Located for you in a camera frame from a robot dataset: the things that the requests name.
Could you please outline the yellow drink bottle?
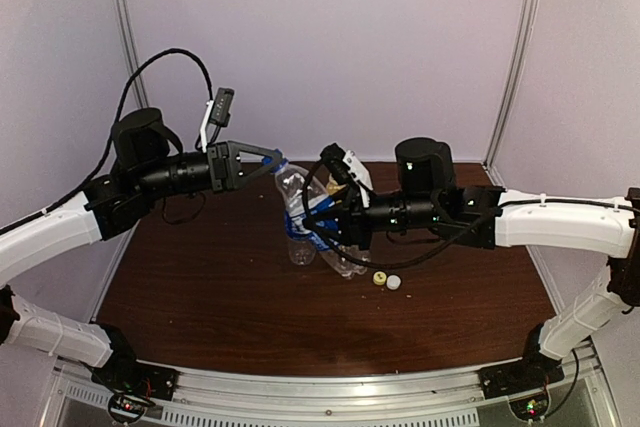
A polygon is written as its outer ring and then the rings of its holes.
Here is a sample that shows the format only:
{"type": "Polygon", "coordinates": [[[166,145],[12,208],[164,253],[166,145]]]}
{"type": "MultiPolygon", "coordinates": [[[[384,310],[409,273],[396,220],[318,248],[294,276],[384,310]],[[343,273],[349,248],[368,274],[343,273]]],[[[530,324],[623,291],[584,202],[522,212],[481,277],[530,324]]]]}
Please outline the yellow drink bottle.
{"type": "Polygon", "coordinates": [[[333,175],[330,174],[326,183],[326,191],[334,200],[341,200],[346,195],[347,185],[340,184],[333,175]]]}

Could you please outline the blue label bottle white cap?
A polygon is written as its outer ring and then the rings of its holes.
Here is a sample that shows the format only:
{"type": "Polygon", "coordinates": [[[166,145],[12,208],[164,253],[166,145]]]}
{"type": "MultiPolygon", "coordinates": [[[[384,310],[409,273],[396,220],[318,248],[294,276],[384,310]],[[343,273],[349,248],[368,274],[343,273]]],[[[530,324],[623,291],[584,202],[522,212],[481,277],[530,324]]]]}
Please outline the blue label bottle white cap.
{"type": "Polygon", "coordinates": [[[310,265],[315,258],[315,248],[310,240],[295,230],[294,222],[288,212],[284,214],[285,233],[287,236],[288,255],[294,265],[310,265]]]}

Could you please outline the pale yellow bottle cap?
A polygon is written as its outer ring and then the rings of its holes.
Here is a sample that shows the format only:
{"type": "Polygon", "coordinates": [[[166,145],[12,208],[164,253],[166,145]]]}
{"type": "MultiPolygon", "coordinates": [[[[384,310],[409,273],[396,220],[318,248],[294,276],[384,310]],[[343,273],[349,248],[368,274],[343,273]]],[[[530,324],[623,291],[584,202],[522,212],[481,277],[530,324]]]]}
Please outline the pale yellow bottle cap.
{"type": "Polygon", "coordinates": [[[377,271],[372,277],[373,283],[377,286],[384,286],[387,282],[387,274],[382,271],[377,271]]]}

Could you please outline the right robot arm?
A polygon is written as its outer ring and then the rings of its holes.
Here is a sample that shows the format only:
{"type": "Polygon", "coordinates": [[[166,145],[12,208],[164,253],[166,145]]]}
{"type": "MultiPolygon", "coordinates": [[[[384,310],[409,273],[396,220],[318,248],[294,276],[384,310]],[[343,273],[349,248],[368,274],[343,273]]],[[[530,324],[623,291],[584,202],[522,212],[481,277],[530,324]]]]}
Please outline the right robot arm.
{"type": "Polygon", "coordinates": [[[550,197],[501,186],[460,188],[448,144],[415,137],[396,145],[400,188],[377,194],[369,172],[337,144],[325,147],[314,170],[326,168],[342,185],[326,210],[301,195],[303,225],[334,251],[368,249],[375,232],[426,229],[436,247],[394,269],[417,266],[453,244],[496,247],[547,246],[597,252],[606,266],[563,312],[534,328],[513,366],[519,387],[535,387],[581,341],[617,313],[639,305],[639,191],[604,200],[550,197]]]}

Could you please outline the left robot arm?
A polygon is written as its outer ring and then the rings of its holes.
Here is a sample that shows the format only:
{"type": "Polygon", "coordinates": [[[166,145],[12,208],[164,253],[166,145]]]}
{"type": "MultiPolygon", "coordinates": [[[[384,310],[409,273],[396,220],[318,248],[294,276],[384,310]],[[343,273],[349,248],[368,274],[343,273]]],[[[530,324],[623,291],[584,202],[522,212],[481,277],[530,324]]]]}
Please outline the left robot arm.
{"type": "Polygon", "coordinates": [[[1,231],[1,340],[104,369],[123,391],[144,371],[115,329],[74,321],[16,295],[9,283],[54,257],[132,229],[155,204],[177,195],[243,188],[282,159],[279,150],[240,142],[186,152],[157,108],[126,115],[111,129],[116,161],[50,212],[38,211],[1,231]]]}

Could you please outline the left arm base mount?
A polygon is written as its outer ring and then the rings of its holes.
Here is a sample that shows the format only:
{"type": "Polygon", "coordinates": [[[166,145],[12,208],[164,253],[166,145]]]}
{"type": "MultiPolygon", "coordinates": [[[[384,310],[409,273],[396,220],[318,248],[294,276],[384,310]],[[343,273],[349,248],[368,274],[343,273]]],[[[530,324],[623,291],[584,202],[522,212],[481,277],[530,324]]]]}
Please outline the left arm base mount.
{"type": "Polygon", "coordinates": [[[140,362],[124,334],[116,327],[99,324],[109,339],[112,353],[102,367],[89,367],[91,380],[113,392],[171,401],[178,372],[140,362]]]}

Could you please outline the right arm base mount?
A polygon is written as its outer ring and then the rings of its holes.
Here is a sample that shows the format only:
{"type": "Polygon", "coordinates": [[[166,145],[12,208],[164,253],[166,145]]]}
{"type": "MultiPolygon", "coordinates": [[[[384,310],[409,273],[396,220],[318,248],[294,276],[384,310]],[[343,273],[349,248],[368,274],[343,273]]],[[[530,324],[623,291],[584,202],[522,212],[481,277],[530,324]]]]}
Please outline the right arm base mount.
{"type": "Polygon", "coordinates": [[[542,327],[542,324],[538,324],[529,332],[521,359],[478,371],[485,399],[542,389],[565,378],[561,361],[541,353],[539,338],[542,327]]]}

